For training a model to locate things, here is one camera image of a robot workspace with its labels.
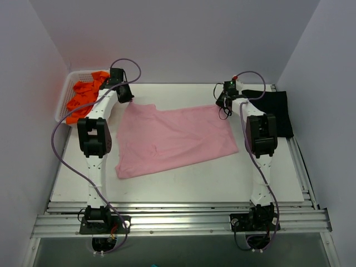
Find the pink t-shirt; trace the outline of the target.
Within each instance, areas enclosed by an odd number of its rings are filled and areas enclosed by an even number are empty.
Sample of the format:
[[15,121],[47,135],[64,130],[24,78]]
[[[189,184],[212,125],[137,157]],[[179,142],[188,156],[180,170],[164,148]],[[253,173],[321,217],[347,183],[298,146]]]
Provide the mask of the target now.
[[130,103],[116,135],[119,179],[176,169],[239,151],[230,124],[215,105],[158,110]]

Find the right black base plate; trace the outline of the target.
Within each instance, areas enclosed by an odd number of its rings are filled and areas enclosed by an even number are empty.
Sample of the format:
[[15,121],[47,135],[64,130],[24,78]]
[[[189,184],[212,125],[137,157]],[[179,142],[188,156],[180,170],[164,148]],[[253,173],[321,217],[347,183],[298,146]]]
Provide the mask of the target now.
[[230,226],[232,231],[277,231],[281,229],[280,224],[276,225],[276,214],[270,215],[252,215],[248,213],[230,214]]

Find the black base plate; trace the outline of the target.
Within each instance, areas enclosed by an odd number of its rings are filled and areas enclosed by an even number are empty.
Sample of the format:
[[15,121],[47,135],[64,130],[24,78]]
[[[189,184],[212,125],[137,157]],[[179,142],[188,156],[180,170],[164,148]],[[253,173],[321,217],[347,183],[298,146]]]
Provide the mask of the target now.
[[270,215],[252,215],[248,213],[230,214],[230,226],[232,231],[277,231],[281,229],[280,224],[276,225],[276,214]]
[[123,221],[114,215],[111,217],[109,224],[102,220],[87,221],[84,217],[81,218],[79,233],[82,235],[99,235],[99,234],[125,234],[130,232],[131,217],[123,216],[127,229],[125,229]]

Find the white plastic basket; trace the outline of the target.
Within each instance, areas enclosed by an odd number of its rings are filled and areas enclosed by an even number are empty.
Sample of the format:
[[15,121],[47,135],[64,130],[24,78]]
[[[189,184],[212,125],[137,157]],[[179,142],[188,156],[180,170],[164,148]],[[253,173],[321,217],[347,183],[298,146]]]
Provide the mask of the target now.
[[[61,92],[59,104],[57,105],[57,110],[55,114],[55,120],[59,121],[62,119],[65,115],[67,115],[69,112],[66,104],[68,101],[75,95],[75,92],[73,90],[73,86],[75,85],[76,82],[81,81],[81,82],[91,82],[93,81],[93,78],[91,77],[92,72],[97,72],[97,71],[105,71],[108,72],[108,70],[90,70],[90,71],[74,71],[71,72],[66,80],[65,84],[63,85],[63,89]],[[98,92],[98,98],[97,100],[102,97],[102,95],[105,93],[105,90],[99,90]],[[92,107],[92,110],[89,112],[89,114],[93,115],[104,115],[106,119],[109,118],[111,114],[111,110],[113,109],[114,105],[118,102],[116,92],[111,91],[105,98],[98,104],[94,105]],[[72,128],[77,127],[77,123],[73,125],[68,125]]]

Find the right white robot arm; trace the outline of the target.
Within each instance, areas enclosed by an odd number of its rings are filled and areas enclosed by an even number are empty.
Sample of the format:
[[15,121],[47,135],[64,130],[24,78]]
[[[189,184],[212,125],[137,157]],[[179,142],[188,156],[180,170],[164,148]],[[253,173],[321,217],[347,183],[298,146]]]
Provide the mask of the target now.
[[239,80],[222,83],[216,105],[227,117],[240,117],[245,148],[254,164],[253,189],[250,201],[254,206],[269,206],[274,202],[270,190],[270,169],[278,146],[276,118],[256,108],[247,97],[239,94],[243,84]]

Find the orange crumpled t-shirt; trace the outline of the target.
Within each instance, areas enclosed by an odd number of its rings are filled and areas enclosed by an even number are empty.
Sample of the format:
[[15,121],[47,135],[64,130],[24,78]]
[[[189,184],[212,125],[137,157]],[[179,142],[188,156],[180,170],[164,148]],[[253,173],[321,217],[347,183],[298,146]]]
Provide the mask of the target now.
[[[109,78],[109,76],[110,75],[108,72],[97,71],[91,73],[93,81],[76,82],[73,86],[75,95],[66,104],[68,111],[72,111],[80,106],[83,106],[84,104],[95,102],[98,98],[100,86]],[[92,110],[92,107],[93,106],[87,106],[76,112],[73,112],[66,118],[66,124],[76,124],[79,118],[85,118],[89,114],[89,112]]]

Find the aluminium rail frame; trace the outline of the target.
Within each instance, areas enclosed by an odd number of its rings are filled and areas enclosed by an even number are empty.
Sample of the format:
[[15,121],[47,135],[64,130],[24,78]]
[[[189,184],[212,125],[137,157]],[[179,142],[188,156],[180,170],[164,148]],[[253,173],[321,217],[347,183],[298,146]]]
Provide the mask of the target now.
[[[78,134],[73,129],[63,150],[67,166],[58,169],[46,212],[36,219],[24,266],[34,266],[45,241],[81,238],[76,212],[86,204],[88,183],[71,172],[71,168],[85,170],[79,155]],[[248,210],[252,169],[245,151],[127,180],[116,176],[118,160],[118,142],[113,140],[106,165],[107,198],[121,214],[131,217],[132,238],[231,236],[229,215]],[[339,266],[328,212],[317,204],[295,138],[279,139],[272,172],[281,229],[267,256],[288,234],[315,234],[310,242],[290,242],[283,247],[283,255],[291,256],[296,266]]]

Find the black folded t-shirt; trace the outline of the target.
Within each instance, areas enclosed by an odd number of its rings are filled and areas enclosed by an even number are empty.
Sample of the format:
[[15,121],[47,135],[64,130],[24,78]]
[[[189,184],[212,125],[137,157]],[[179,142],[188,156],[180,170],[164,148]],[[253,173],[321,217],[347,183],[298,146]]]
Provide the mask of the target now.
[[277,137],[292,138],[294,136],[288,113],[288,98],[285,91],[265,92],[262,99],[250,102],[260,111],[274,115]]

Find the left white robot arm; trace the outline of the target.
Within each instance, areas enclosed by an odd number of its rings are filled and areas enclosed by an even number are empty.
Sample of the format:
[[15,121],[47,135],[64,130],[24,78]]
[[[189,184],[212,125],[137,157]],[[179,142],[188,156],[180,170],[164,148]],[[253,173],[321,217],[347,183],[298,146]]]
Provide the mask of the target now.
[[110,68],[109,77],[99,86],[98,103],[77,122],[80,149],[85,156],[90,180],[84,224],[92,224],[99,233],[108,232],[113,225],[110,207],[102,199],[106,195],[106,160],[112,148],[107,119],[116,103],[126,103],[134,97],[129,85],[122,85],[123,82],[127,82],[126,72],[121,68]]

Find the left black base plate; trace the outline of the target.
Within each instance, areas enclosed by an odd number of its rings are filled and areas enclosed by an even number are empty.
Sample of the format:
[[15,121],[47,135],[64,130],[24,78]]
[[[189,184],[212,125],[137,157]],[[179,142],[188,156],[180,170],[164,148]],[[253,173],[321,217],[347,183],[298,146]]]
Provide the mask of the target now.
[[114,215],[111,217],[109,224],[102,220],[87,221],[84,217],[81,218],[79,233],[82,235],[99,235],[99,234],[125,234],[130,232],[131,217],[123,216],[127,229],[125,229],[123,221]]

